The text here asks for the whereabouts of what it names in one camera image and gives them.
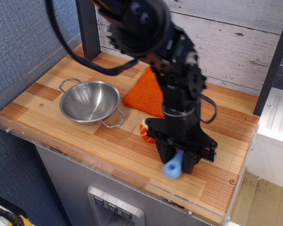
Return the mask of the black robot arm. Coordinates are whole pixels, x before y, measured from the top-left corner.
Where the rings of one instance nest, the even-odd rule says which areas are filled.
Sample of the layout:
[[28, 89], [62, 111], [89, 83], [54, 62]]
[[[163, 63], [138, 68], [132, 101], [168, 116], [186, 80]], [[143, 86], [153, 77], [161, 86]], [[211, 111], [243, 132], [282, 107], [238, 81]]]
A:
[[206, 78], [198, 55], [184, 30], [176, 26], [162, 0], [96, 0], [110, 22], [109, 40], [115, 49], [150, 65], [163, 93], [163, 118], [148, 118], [147, 134], [156, 142], [163, 163], [183, 151], [184, 173], [205, 158], [214, 161], [217, 142], [203, 132], [201, 102]]

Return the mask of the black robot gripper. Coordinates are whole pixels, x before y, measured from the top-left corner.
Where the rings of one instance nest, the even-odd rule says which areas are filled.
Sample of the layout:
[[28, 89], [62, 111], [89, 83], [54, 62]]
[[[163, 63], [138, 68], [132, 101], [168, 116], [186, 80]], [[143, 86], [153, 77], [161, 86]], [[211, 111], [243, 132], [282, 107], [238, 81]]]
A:
[[177, 149], [184, 151], [182, 169], [186, 174], [193, 172], [201, 158], [212, 162], [216, 160], [218, 144], [202, 130], [200, 120], [194, 114], [148, 118], [146, 125], [148, 136], [156, 141], [156, 149], [163, 164], [175, 156]]

